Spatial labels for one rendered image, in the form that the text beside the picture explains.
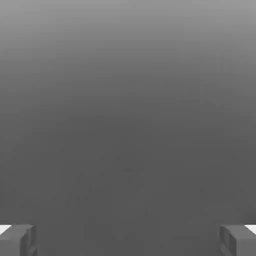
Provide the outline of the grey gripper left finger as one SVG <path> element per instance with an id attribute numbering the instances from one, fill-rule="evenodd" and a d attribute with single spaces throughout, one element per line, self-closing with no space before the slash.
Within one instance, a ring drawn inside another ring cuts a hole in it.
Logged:
<path id="1" fill-rule="evenodd" d="M 0 256 L 38 256 L 37 226 L 0 224 Z"/>

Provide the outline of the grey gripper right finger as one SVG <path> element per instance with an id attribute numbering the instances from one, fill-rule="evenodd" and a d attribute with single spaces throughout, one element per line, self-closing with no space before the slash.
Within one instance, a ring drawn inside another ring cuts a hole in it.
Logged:
<path id="1" fill-rule="evenodd" d="M 256 256 L 256 224 L 221 225 L 218 235 L 223 256 Z"/>

